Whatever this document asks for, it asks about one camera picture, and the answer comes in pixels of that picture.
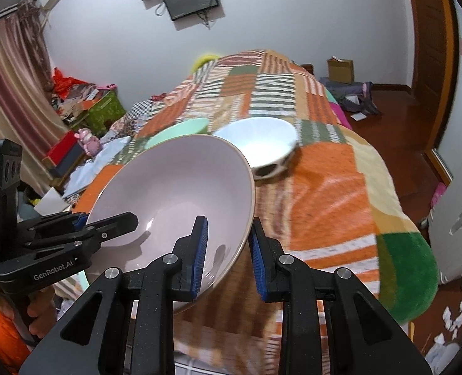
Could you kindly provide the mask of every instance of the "metal pivot bolt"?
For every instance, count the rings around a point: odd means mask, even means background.
[[[113,279],[116,278],[119,273],[120,271],[118,268],[108,268],[104,271],[104,276],[108,279]]]
[[[342,279],[349,279],[352,276],[352,272],[347,268],[340,268],[337,271],[337,275]]]
[[[295,258],[292,257],[291,255],[283,254],[282,256],[279,257],[279,261],[280,261],[283,265],[292,265],[293,262],[295,261]]]
[[[167,254],[163,257],[163,262],[167,265],[171,265],[173,263],[176,263],[178,259],[178,256],[175,254]]]

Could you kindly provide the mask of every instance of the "door frame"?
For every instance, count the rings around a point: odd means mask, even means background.
[[[453,0],[442,0],[444,17],[446,23],[446,64],[444,69],[444,81],[439,101],[439,108],[432,126],[427,145],[425,146],[425,155],[430,163],[439,174],[441,180],[448,186],[451,183],[452,176],[437,153],[437,147],[446,129],[446,124],[451,113],[451,107],[455,96],[455,89],[458,75],[458,59],[459,59],[459,36],[458,36],[458,20],[456,16],[455,4]],[[411,85],[412,94],[416,88],[418,78],[418,55],[419,55],[419,27],[417,16],[416,0],[411,0],[413,9],[413,25],[415,28],[415,63],[413,67],[413,82]]]

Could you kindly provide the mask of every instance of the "pink stuffed toy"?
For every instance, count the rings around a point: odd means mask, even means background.
[[[87,156],[94,158],[97,154],[102,151],[102,144],[95,135],[92,135],[92,131],[88,128],[81,128],[78,133],[75,134],[78,139],[80,146],[83,148]]]

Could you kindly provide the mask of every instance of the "pink bowl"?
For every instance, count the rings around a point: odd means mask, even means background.
[[[90,282],[110,267],[144,268],[191,234],[197,215],[208,218],[200,296],[230,270],[246,242],[255,208],[252,172],[242,153],[211,135],[162,142],[130,161],[109,182],[87,223],[126,211],[135,232],[106,241],[92,257]],[[181,309],[184,303],[175,303]]]

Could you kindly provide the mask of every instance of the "wooden door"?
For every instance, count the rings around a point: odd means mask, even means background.
[[[458,26],[455,9],[452,0],[412,0],[412,5],[415,22],[412,92],[420,104],[437,116],[451,102],[456,83]]]

